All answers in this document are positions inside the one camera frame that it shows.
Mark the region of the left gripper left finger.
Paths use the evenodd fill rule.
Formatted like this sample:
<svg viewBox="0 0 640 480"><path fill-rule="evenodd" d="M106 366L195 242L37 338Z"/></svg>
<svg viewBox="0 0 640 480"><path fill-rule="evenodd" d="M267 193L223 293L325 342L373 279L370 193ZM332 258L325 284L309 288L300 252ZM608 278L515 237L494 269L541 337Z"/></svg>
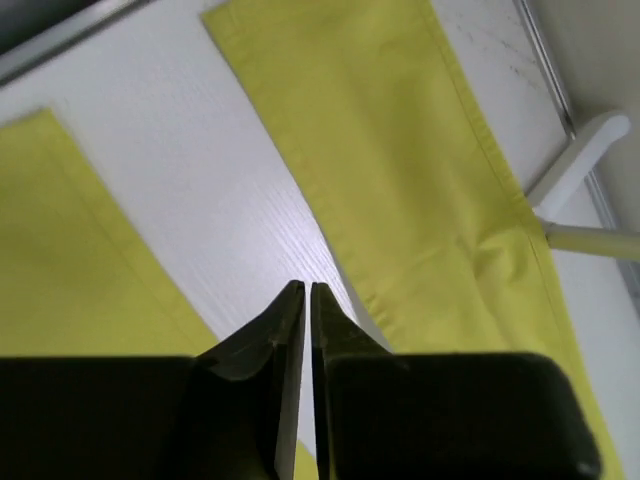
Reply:
<svg viewBox="0 0 640 480"><path fill-rule="evenodd" d="M262 313L199 356L192 426L195 465L205 476L293 478L304 314L305 285L292 280Z"/></svg>

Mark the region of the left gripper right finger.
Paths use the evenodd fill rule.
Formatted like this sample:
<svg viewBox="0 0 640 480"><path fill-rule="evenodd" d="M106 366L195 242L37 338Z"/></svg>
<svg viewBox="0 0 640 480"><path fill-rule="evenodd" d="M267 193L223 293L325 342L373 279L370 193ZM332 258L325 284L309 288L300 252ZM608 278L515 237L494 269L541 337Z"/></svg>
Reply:
<svg viewBox="0 0 640 480"><path fill-rule="evenodd" d="M326 283L312 284L310 325L316 465L319 478L329 479L328 361L344 355L383 355L389 351L345 314Z"/></svg>

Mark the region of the yellow-green trousers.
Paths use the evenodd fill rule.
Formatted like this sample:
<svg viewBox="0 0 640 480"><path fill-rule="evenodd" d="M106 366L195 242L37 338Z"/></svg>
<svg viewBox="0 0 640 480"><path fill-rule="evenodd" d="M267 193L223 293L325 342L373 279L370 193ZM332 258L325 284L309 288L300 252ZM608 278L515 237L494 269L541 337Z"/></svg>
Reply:
<svg viewBox="0 0 640 480"><path fill-rule="evenodd" d="M212 479L201 354L305 285L329 479L621 479L542 225L427 1L159 1L1 91L1 475Z"/></svg>

